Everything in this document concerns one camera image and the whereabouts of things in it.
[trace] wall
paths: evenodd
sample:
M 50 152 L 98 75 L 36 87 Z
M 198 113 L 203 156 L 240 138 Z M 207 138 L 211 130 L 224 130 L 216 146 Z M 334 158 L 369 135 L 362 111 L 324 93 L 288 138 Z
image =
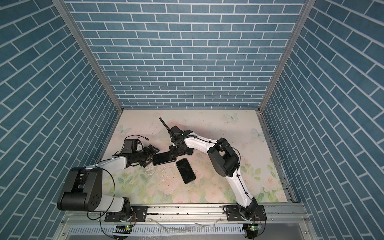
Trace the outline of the wall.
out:
M 265 109 L 319 238 L 384 239 L 383 12 L 317 0 Z
M 51 238 L 117 112 L 50 0 L 0 1 L 0 36 L 0 239 Z
M 154 2 L 66 1 L 126 109 L 257 108 L 304 0 Z

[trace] floral table surface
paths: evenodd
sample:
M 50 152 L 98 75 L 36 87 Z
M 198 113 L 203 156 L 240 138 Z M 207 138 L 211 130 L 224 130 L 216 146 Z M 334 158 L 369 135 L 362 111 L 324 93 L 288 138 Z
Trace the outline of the floral table surface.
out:
M 144 146 L 152 144 L 160 152 L 169 151 L 169 134 L 159 121 L 169 127 L 192 130 L 211 138 L 225 138 L 241 153 L 245 184 L 257 202 L 287 202 L 254 110 L 125 110 L 108 144 L 103 159 L 121 149 L 125 137 L 139 134 Z M 224 177 L 219 176 L 207 154 L 195 150 L 187 158 L 196 179 L 184 184 L 175 162 L 146 168 L 129 167 L 113 174 L 116 196 L 129 197 L 133 204 L 159 203 L 234 203 L 235 195 Z M 113 194 L 110 177 L 103 182 L 103 192 Z

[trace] smartphone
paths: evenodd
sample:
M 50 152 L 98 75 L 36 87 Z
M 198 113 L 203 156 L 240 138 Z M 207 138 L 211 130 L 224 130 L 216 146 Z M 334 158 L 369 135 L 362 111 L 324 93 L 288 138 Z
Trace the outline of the smartphone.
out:
M 169 151 L 155 154 L 152 157 L 152 164 L 154 166 L 160 165 L 160 164 L 165 164 L 165 163 L 170 163 L 170 162 L 176 162 L 176 158 L 171 157 Z
M 176 166 L 179 169 L 180 175 L 183 178 L 185 184 L 190 183 L 191 181 L 196 179 L 191 165 L 189 165 L 189 162 L 186 158 L 177 161 Z

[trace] black antenna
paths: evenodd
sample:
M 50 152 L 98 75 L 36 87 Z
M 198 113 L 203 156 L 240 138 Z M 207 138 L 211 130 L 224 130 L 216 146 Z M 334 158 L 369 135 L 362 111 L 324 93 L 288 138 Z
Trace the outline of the black antenna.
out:
M 169 135 L 170 135 L 171 142 L 175 143 L 176 141 L 175 141 L 175 139 L 173 138 L 173 134 L 172 134 L 171 130 L 169 129 L 169 127 L 166 125 L 166 123 L 165 123 L 161 118 L 159 118 L 159 119 L 160 119 L 161 123 L 164 125 L 164 127 L 168 130 L 168 133 L 169 133 Z

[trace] smartphone screen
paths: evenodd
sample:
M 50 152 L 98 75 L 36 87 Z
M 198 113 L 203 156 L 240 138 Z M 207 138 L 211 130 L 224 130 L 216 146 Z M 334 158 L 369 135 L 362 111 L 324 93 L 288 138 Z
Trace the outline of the smartphone screen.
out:
M 189 162 L 186 158 L 177 161 L 176 166 L 179 169 L 180 175 L 183 178 L 185 184 L 190 183 L 191 181 L 196 179 L 191 165 L 189 165 Z
M 155 154 L 152 157 L 152 164 L 154 166 L 160 165 L 160 164 L 165 164 L 165 163 L 170 163 L 170 162 L 175 162 L 175 161 L 176 161 L 176 158 L 175 157 L 171 158 L 169 151 Z

